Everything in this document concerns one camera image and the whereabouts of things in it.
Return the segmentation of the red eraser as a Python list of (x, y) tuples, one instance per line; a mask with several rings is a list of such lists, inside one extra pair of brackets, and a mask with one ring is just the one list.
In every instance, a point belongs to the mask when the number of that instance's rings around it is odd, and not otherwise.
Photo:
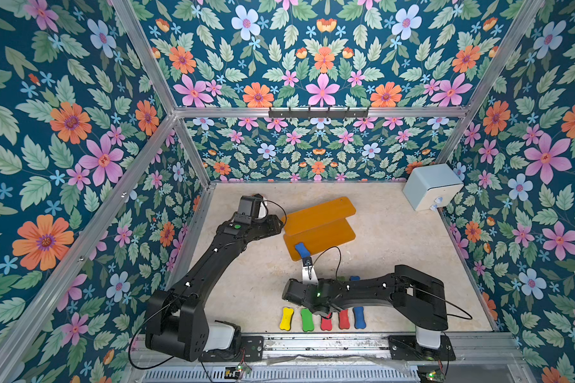
[(351, 329), (351, 322), (350, 322), (348, 310), (342, 310), (339, 313), (339, 329), (340, 330), (350, 330)]
[(332, 331), (333, 329), (332, 319), (322, 317), (320, 321), (320, 329), (322, 331)]

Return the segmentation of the yellow eraser shelf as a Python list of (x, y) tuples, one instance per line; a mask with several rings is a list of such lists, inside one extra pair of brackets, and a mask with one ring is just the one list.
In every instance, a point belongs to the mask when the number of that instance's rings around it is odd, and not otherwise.
[(282, 309), (282, 316), (279, 324), (279, 329), (282, 331), (290, 331), (292, 329), (292, 319), (294, 316), (294, 309), (290, 307), (284, 307)]

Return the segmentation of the blue eraser shelf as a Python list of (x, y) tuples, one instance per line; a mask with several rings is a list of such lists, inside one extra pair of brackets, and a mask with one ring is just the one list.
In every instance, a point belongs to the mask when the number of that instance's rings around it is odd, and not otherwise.
[(354, 328), (356, 330), (363, 330), (367, 327), (365, 315), (364, 315), (364, 308), (362, 306), (356, 306), (352, 308), (353, 315), (354, 315)]

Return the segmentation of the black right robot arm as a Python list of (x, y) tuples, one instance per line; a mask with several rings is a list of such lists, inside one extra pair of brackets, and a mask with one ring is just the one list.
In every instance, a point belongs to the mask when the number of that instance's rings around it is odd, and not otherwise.
[(324, 317), (353, 307), (392, 307), (415, 325), (415, 341), (425, 349), (439, 349), (449, 327), (443, 281), (407, 265), (375, 279), (289, 279), (282, 299)]

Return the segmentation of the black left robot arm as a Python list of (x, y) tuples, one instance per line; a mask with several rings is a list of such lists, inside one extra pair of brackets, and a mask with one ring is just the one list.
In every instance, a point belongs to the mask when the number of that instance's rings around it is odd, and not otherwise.
[(204, 255), (168, 290), (149, 299), (145, 316), (147, 349), (195, 362), (204, 352), (235, 352), (240, 328), (228, 322), (210, 322), (206, 301), (229, 265), (250, 242), (279, 235), (284, 222), (277, 215), (263, 219), (225, 221)]

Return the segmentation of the small green circuit board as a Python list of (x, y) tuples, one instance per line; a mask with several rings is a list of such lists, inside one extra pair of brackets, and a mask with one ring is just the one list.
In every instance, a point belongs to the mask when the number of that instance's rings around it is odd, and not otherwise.
[(227, 366), (222, 378), (225, 380), (238, 381), (245, 378), (252, 369), (247, 365)]

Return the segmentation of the right small circuit board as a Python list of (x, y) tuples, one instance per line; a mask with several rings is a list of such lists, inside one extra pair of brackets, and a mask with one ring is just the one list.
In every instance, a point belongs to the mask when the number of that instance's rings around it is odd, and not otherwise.
[(446, 375), (441, 370), (418, 371), (421, 383), (445, 383)]

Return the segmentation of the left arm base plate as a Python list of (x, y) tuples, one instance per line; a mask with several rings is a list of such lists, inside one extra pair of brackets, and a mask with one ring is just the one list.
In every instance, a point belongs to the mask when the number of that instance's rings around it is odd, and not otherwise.
[(235, 338), (228, 349), (204, 351), (199, 358), (206, 362), (259, 362), (263, 359), (265, 338), (263, 336), (241, 336)]

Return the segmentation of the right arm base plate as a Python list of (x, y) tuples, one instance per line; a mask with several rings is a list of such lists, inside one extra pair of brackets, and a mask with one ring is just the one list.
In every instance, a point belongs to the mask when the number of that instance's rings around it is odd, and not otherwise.
[(454, 348), (447, 335), (441, 335), (439, 349), (426, 348), (417, 343), (415, 335), (391, 335), (389, 352), (393, 360), (407, 362), (454, 362)]

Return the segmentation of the black hook rail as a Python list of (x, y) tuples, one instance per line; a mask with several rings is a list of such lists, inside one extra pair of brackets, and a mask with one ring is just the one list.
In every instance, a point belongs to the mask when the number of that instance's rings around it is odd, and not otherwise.
[(368, 108), (335, 108), (335, 107), (325, 107), (325, 108), (270, 108), (268, 110), (269, 118), (286, 118), (286, 119), (312, 119), (312, 118), (322, 118), (322, 119), (335, 119), (343, 120), (348, 118), (363, 118), (368, 117), (370, 110)]

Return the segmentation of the pale blue wall box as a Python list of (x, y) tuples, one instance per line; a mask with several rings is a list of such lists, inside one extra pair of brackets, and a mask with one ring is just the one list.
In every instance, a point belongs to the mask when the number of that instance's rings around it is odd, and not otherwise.
[(447, 164), (434, 164), (414, 169), (402, 193), (412, 208), (421, 212), (446, 207), (463, 187)]

